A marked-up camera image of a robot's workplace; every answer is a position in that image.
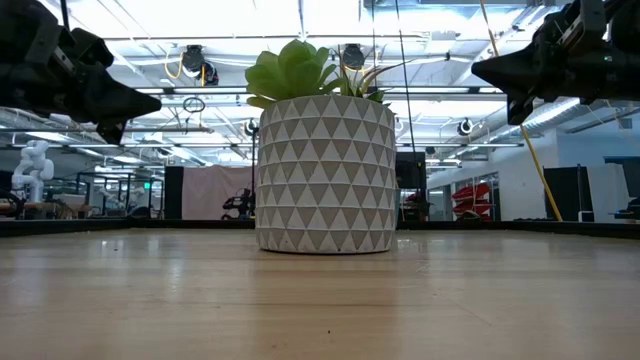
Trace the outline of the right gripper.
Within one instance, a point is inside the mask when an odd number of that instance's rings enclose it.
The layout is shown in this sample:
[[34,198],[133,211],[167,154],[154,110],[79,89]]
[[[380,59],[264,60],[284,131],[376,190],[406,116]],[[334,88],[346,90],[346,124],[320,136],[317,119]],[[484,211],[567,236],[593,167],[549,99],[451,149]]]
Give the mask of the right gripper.
[[555,45],[524,49],[472,65],[473,75],[507,97],[507,123],[521,125],[534,97],[640,101],[640,0],[574,0],[562,11],[566,30],[558,40],[560,83],[552,84]]

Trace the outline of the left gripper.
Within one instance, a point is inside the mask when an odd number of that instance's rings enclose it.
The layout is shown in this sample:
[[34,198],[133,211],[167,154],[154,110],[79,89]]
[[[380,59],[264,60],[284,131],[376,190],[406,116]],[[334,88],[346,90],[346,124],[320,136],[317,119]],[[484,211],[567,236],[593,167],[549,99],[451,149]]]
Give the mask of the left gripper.
[[119,145],[126,121],[159,111],[159,99],[114,80],[100,65],[79,64],[78,28],[39,0],[0,0],[0,106],[64,114]]

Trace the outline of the tall black panel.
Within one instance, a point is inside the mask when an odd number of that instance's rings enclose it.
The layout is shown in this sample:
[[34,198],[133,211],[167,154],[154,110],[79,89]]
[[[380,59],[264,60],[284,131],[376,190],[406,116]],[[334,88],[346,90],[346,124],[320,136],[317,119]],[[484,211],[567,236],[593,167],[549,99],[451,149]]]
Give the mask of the tall black panel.
[[168,166],[165,168],[164,179],[164,218],[169,220],[182,219],[184,168]]

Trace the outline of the red storage shelf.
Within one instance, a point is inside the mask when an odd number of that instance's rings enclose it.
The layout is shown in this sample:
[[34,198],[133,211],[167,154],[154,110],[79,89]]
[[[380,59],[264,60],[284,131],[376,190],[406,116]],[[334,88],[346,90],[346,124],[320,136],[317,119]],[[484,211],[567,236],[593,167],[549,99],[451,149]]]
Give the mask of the red storage shelf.
[[489,200],[490,188],[487,183],[480,183],[461,188],[452,195],[454,207],[453,214],[460,218],[465,214],[474,213],[482,220],[491,219],[490,210],[492,203]]

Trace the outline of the pink curtain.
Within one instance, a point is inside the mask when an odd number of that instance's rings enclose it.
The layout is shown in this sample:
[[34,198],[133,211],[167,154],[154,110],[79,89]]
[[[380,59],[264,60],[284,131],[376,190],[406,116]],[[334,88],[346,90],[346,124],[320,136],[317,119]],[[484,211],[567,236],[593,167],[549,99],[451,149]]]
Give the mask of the pink curtain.
[[185,168],[182,185],[183,220],[220,220],[224,203],[251,188],[251,167]]

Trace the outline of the black tripod stand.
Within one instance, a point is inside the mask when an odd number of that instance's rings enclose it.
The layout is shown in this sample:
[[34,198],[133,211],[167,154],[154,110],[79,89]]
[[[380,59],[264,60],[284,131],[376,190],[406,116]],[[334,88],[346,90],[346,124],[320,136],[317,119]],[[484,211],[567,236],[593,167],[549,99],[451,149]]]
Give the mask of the black tripod stand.
[[255,187],[256,187],[256,144],[257,137],[251,138],[251,180],[249,187],[242,189],[241,194],[236,194],[233,197],[227,199],[223,204],[225,213],[222,215],[222,220],[251,220],[255,218]]

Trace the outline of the succulent in triangle-patterned pot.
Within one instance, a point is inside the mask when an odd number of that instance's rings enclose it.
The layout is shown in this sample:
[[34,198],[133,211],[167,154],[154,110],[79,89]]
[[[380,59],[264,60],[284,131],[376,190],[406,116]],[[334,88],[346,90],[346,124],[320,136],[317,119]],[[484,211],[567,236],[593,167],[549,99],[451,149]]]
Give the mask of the succulent in triangle-patterned pot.
[[294,39],[245,71],[258,125],[256,239],[300,254],[386,252],[395,239],[396,116],[342,53]]

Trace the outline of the black metal table frame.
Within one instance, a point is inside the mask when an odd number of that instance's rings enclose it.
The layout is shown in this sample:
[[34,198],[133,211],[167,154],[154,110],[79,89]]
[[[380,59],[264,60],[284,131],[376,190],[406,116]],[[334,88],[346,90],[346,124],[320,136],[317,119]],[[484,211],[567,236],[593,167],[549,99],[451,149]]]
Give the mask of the black metal table frame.
[[[249,220],[158,220],[158,219],[80,219],[0,221],[0,238],[133,228],[249,230]],[[580,223],[553,221],[504,221],[482,223],[401,222],[399,230],[410,231],[527,231],[591,237],[640,240],[640,224]]]

